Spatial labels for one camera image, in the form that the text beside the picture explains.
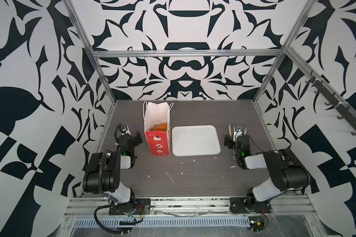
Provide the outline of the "orange fake croissant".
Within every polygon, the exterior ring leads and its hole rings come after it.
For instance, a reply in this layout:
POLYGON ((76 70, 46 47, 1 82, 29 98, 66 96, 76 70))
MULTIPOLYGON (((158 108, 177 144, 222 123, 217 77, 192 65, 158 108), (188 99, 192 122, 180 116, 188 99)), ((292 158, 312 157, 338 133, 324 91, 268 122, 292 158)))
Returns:
POLYGON ((162 123, 162 124, 156 125, 151 129, 151 131, 167 132, 168 131, 168 124, 167 123, 162 123))

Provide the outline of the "red white paper bag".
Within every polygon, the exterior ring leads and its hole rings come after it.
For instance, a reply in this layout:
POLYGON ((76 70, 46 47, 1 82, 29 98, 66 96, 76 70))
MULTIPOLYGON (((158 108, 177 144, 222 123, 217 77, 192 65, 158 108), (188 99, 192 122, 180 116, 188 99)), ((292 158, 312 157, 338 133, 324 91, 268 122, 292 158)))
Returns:
POLYGON ((144 101, 144 134, 152 156, 170 155, 170 115, 174 103, 144 101))

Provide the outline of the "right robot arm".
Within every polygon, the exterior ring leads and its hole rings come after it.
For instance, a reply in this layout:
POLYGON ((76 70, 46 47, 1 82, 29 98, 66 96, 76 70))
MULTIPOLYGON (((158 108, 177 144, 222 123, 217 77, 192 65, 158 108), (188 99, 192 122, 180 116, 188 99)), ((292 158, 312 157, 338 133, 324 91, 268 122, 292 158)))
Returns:
POLYGON ((233 151, 233 158, 243 170, 266 169, 269 178, 262 184, 251 188, 244 199, 244 206, 268 203, 271 199, 287 192, 298 191, 310 185, 311 176, 290 149, 261 151, 251 153, 253 142, 246 129, 242 126, 228 126, 228 135, 224 137, 224 145, 233 151))

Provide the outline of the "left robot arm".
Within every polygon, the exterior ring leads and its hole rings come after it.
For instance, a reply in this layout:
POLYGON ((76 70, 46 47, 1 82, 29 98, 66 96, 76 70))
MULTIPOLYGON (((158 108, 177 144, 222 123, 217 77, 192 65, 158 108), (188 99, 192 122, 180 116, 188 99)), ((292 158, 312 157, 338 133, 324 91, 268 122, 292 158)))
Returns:
POLYGON ((137 156, 134 148, 142 143, 139 132, 136 136, 128 133, 118 138, 117 149, 94 153, 85 172, 83 191, 101 195, 117 205, 135 205, 135 195, 131 188, 120 181, 121 170, 132 169, 137 156))

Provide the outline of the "white plastic tray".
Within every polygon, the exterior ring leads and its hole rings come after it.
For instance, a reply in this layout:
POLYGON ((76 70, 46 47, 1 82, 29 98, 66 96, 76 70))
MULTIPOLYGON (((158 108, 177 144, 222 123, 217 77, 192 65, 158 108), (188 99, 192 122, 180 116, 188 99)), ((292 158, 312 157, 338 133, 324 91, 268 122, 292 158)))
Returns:
POLYGON ((221 146, 216 128, 212 125, 175 126, 172 152, 176 157, 218 155, 221 146))

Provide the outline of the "small circuit board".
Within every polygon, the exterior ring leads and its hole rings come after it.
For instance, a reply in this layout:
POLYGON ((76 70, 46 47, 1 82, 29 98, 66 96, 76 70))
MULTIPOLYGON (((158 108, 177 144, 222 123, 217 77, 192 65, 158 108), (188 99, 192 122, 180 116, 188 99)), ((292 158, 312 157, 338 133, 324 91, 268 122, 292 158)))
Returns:
POLYGON ((250 218, 249 219, 249 230, 252 232, 261 232, 264 230, 269 224, 269 220, 264 217, 264 218, 250 218))

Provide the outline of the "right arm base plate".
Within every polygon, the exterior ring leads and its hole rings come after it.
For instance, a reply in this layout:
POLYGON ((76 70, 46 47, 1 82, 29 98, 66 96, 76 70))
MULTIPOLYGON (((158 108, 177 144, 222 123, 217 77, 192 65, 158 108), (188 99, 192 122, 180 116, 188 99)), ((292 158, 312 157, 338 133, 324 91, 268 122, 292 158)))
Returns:
POLYGON ((270 202, 258 202, 245 197, 232 197, 229 199, 229 211, 233 214, 247 214, 247 213, 271 213, 272 206, 270 202))

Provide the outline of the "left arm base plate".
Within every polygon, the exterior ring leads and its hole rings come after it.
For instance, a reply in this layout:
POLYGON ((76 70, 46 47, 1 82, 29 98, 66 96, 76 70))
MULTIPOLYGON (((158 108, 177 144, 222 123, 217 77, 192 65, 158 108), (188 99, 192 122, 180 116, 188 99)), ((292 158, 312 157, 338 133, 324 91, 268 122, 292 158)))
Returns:
POLYGON ((150 198, 132 199, 127 203, 115 204, 109 209, 109 215, 123 215, 124 213, 143 215, 149 212, 150 206, 150 198))

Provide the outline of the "aluminium cage frame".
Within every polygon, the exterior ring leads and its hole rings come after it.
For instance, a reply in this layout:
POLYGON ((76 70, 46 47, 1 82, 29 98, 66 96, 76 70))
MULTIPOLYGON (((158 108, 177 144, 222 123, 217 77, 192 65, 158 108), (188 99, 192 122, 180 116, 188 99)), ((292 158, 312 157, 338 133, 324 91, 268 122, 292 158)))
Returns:
POLYGON ((212 125, 218 155, 152 156, 147 142, 122 182, 138 196, 242 195, 269 177, 242 170, 223 147, 247 128, 253 153, 290 148, 311 198, 356 199, 356 136, 310 72, 356 109, 356 1, 66 1, 116 123, 143 130, 144 101, 174 103, 171 127, 212 125))

